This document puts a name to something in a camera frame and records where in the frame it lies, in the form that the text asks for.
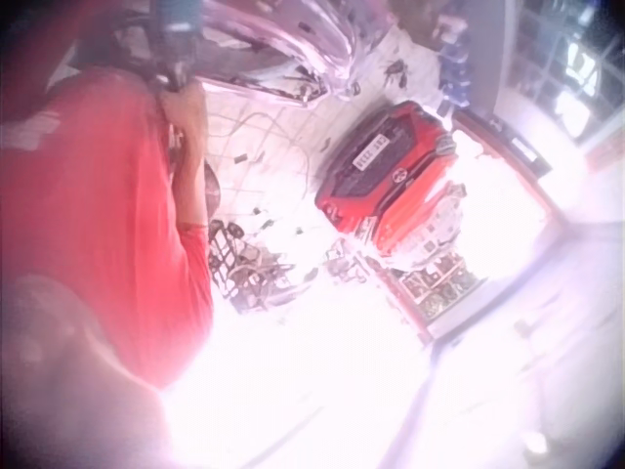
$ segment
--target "white wall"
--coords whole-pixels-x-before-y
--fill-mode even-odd
[[[495,114],[523,135],[554,170],[540,184],[575,222],[622,221],[623,163],[588,172],[583,152],[554,120],[516,90],[500,90]]]

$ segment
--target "white floor tile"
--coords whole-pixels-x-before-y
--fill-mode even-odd
[[[266,135],[267,132],[264,130],[247,124],[242,125],[230,136],[224,155],[236,158],[247,154],[248,160],[256,161]]]
[[[241,114],[240,120],[244,120],[246,124],[252,127],[270,130],[281,111],[281,106],[250,102]]]
[[[311,110],[285,107],[276,119],[276,125],[271,127],[271,132],[294,139],[311,115],[313,115]]]
[[[216,173],[222,189],[241,189],[249,168],[248,162],[236,164],[233,158],[223,157]]]

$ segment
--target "license plate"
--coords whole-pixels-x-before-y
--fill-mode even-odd
[[[371,143],[367,145],[366,149],[360,152],[352,164],[360,171],[364,171],[390,142],[391,141],[384,135],[378,134]]]

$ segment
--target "car emblem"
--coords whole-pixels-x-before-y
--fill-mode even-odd
[[[393,182],[395,184],[403,183],[408,176],[408,172],[403,168],[398,168],[393,173]]]

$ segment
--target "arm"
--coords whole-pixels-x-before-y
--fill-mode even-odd
[[[205,141],[203,137],[185,133],[185,155],[172,183],[176,224],[179,228],[189,225],[208,226],[204,179]]]
[[[176,203],[176,224],[208,226],[204,155],[208,134],[205,95],[202,86],[193,82],[180,93],[163,93],[161,103],[167,119],[184,135],[183,157],[172,183]]]

